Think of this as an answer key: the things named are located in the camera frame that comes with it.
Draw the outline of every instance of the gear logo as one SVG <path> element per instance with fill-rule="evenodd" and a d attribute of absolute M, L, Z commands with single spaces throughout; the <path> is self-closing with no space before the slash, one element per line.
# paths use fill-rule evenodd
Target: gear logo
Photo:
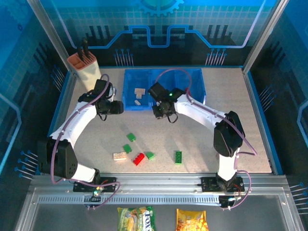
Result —
<path fill-rule="evenodd" d="M 156 14 L 158 17 L 162 14 L 167 16 L 167 13 L 173 13 L 179 8 L 179 5 L 184 3 L 183 0 L 139 0 L 138 5 L 144 13 L 149 13 L 150 16 Z"/>

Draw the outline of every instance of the glass panel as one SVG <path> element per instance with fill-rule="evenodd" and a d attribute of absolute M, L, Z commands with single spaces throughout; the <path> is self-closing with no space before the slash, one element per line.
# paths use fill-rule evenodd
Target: glass panel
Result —
<path fill-rule="evenodd" d="M 100 66 L 241 66 L 276 0 L 41 2 L 69 54 L 87 38 Z"/>
<path fill-rule="evenodd" d="M 290 0 L 251 68 L 282 169 L 306 185 L 308 165 L 308 2 Z"/>
<path fill-rule="evenodd" d="M 36 171 L 21 151 L 47 136 L 67 71 L 27 1 L 0 1 L 0 20 L 0 229 L 14 230 Z"/>

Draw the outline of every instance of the yellow snack bag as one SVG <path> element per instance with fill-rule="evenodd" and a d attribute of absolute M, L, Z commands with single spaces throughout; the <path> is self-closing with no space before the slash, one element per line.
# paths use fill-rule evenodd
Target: yellow snack bag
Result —
<path fill-rule="evenodd" d="M 139 208 L 117 208 L 118 231 L 156 231 L 155 213 L 152 206 Z"/>
<path fill-rule="evenodd" d="M 177 209 L 176 231 L 209 231 L 205 211 L 184 211 Z"/>

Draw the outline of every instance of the knife block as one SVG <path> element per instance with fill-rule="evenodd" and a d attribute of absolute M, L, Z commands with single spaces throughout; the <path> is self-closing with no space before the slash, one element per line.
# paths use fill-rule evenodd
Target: knife block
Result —
<path fill-rule="evenodd" d="M 90 91 L 94 89 L 96 80 L 101 78 L 101 71 L 96 57 L 91 52 L 89 52 L 90 58 L 85 56 L 84 51 L 82 51 L 82 54 L 83 60 L 75 53 L 69 56 L 67 61 L 75 69 L 87 91 Z"/>

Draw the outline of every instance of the green snack bag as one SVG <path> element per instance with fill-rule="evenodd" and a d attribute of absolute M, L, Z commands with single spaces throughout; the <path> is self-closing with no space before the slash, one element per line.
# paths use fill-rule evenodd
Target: green snack bag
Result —
<path fill-rule="evenodd" d="M 155 213 L 152 206 L 117 208 L 118 231 L 156 231 Z"/>

